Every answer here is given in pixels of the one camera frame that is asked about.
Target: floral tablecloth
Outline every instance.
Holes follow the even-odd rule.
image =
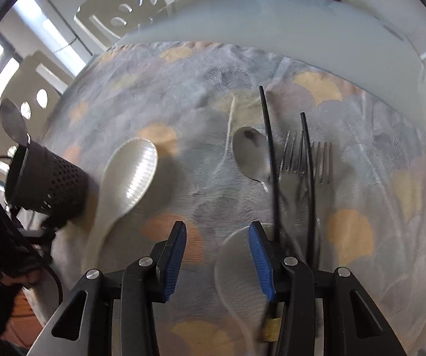
[[[256,352],[237,304],[248,301],[241,297],[242,285],[261,296],[259,285],[254,273],[241,272],[251,264],[247,250],[241,258],[230,256],[228,264],[234,236],[222,246],[253,220],[271,222],[268,195],[241,174],[231,150],[237,129],[264,132],[260,84],[278,155],[300,111],[307,114],[312,141],[333,143],[334,195],[321,226],[321,268],[349,267],[408,349],[426,321],[426,136],[378,98],[330,73],[234,45],[115,47],[67,89],[44,144],[84,169],[92,183],[85,215],[60,230],[53,243],[65,296],[81,276],[104,166],[121,143],[143,136],[158,148],[157,172],[139,204],[108,236],[100,269],[120,270],[149,254],[173,222],[183,220],[188,243],[177,288],[154,309],[160,353]],[[238,289],[223,293],[218,283],[225,280]],[[29,297],[46,321],[56,308],[53,281],[45,277]],[[264,301],[250,301],[252,312],[262,311]]]

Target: white ceramic spoon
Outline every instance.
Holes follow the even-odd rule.
[[[114,223],[125,216],[147,191],[157,168],[157,149],[147,139],[133,138],[109,159],[99,188],[98,208],[81,271],[96,268],[104,240]]]

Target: white table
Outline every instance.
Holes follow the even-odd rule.
[[[332,72],[426,132],[426,73],[390,23],[331,0],[177,0],[119,45],[205,40],[251,46]]]

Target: chair backrest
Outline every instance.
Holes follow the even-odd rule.
[[[55,88],[37,72],[40,65],[66,85],[70,85],[73,81],[70,75],[53,63],[44,53],[36,51],[33,55],[27,56],[20,64],[1,96],[17,104],[22,115],[28,115],[27,110],[29,109],[30,116],[24,117],[27,131],[34,140],[43,136],[46,121],[60,99]]]
[[[166,5],[165,0],[87,0],[74,20],[106,50],[140,23],[150,21]]]
[[[44,53],[36,51],[33,55],[27,56],[20,64],[1,95],[1,98],[12,100],[19,108],[27,110],[28,105],[30,119],[26,119],[27,132],[35,140],[43,136],[48,116],[60,99],[58,92],[37,72],[39,65],[44,66],[66,85],[71,84],[73,78],[70,75],[53,63]],[[46,104],[44,100],[41,100],[41,103],[45,105],[43,107],[38,103],[37,95],[44,98],[45,94]],[[16,145],[6,134],[0,122],[0,155],[7,155],[8,150]],[[4,178],[5,174],[0,174],[0,179]]]

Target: spoon handle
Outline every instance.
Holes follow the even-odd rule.
[[[91,228],[88,242],[84,250],[84,256],[81,261],[81,273],[84,274],[88,270],[98,266],[99,255],[104,245],[104,241],[111,231],[112,223],[102,223],[101,218],[96,216],[94,225]]]

